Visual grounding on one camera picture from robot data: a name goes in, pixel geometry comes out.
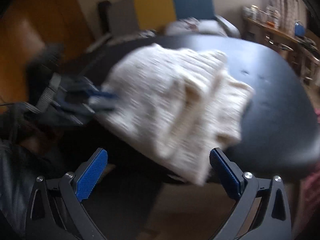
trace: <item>yellow cushion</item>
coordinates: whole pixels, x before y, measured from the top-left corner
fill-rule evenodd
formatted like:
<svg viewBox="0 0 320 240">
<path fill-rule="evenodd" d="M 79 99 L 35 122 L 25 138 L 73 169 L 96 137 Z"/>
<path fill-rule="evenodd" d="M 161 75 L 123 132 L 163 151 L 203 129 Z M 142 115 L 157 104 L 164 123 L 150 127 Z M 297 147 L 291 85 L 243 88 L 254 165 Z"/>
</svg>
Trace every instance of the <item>yellow cushion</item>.
<svg viewBox="0 0 320 240">
<path fill-rule="evenodd" d="M 134 0 L 134 7 L 141 30 L 160 31 L 167 23 L 176 21 L 173 0 Z"/>
</svg>

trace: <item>metal bolt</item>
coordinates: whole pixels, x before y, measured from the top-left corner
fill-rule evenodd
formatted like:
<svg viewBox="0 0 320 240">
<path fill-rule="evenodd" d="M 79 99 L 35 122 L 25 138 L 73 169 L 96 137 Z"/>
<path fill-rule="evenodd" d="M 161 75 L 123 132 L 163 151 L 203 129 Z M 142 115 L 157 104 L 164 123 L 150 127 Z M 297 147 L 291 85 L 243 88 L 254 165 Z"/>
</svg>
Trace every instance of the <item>metal bolt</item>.
<svg viewBox="0 0 320 240">
<path fill-rule="evenodd" d="M 73 172 L 68 171 L 68 172 L 66 173 L 66 175 L 71 179 L 71 178 L 73 177 Z"/>
<path fill-rule="evenodd" d="M 37 182 L 41 182 L 43 181 L 43 177 L 42 176 L 39 176 L 37 179 L 36 179 Z"/>
<path fill-rule="evenodd" d="M 250 173 L 250 172 L 245 172 L 245 173 L 244 173 L 244 176 L 245 176 L 247 179 L 251 179 L 251 178 L 252 178 L 252 173 Z"/>
<path fill-rule="evenodd" d="M 275 176 L 275 181 L 277 181 L 277 182 L 281 182 L 281 177 L 280 177 L 280 176 L 278 176 L 278 175 L 276 175 L 276 176 Z"/>
</svg>

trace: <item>cloth fold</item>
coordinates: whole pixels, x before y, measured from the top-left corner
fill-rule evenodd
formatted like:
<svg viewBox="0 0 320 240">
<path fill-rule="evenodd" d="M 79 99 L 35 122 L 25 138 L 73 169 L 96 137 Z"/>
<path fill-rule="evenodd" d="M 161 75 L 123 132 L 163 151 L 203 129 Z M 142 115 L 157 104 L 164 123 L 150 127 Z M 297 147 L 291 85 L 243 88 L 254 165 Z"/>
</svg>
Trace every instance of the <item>cloth fold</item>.
<svg viewBox="0 0 320 240">
<path fill-rule="evenodd" d="M 220 51 L 137 49 L 111 70 L 102 90 L 117 109 L 97 120 L 137 151 L 184 179 L 203 185 L 212 148 L 240 139 L 240 120 L 253 89 L 232 78 Z"/>
</svg>

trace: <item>oval table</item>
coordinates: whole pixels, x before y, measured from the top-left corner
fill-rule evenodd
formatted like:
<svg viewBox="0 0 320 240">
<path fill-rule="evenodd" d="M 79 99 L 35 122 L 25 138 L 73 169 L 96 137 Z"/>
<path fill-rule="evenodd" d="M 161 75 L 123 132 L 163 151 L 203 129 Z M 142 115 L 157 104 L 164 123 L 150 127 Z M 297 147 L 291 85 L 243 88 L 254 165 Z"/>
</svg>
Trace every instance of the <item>oval table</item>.
<svg viewBox="0 0 320 240">
<path fill-rule="evenodd" d="M 212 35 L 161 36 L 112 47 L 104 45 L 65 64 L 64 68 L 69 72 L 72 68 L 74 72 L 84 68 L 82 73 L 100 85 L 112 66 L 126 54 L 153 43 L 169 49 L 221 50 L 228 56 L 231 76 L 254 88 L 255 95 L 241 121 L 242 140 L 225 151 L 243 171 L 251 171 L 260 178 L 278 174 L 286 181 L 296 181 L 310 173 L 320 155 L 316 114 L 293 70 L 265 46 Z M 124 144 L 115 145 L 114 151 Z"/>
</svg>

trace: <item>curtain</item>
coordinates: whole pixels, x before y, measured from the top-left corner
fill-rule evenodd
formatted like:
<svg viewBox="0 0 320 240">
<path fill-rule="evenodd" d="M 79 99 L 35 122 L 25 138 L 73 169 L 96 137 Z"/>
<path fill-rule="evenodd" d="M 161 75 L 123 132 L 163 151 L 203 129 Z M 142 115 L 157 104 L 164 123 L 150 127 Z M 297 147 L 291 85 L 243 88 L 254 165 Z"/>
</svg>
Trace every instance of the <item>curtain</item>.
<svg viewBox="0 0 320 240">
<path fill-rule="evenodd" d="M 280 13 L 280 30 L 294 37 L 295 22 L 307 26 L 307 8 L 302 0 L 274 0 Z"/>
</svg>

